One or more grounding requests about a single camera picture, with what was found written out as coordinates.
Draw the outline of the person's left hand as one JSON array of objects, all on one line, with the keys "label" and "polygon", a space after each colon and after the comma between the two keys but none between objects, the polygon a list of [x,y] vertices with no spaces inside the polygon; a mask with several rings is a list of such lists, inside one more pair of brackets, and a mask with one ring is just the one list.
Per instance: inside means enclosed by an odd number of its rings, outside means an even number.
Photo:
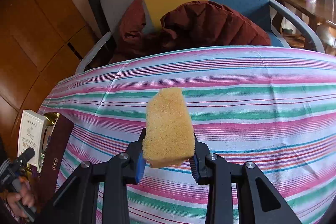
[{"label": "person's left hand", "polygon": [[24,206],[32,207],[35,203],[35,198],[31,192],[31,187],[29,181],[20,176],[19,181],[21,182],[21,190],[19,193],[7,193],[6,203],[10,208],[12,215],[18,220],[28,219],[26,213],[18,206],[18,202],[21,201]]}]

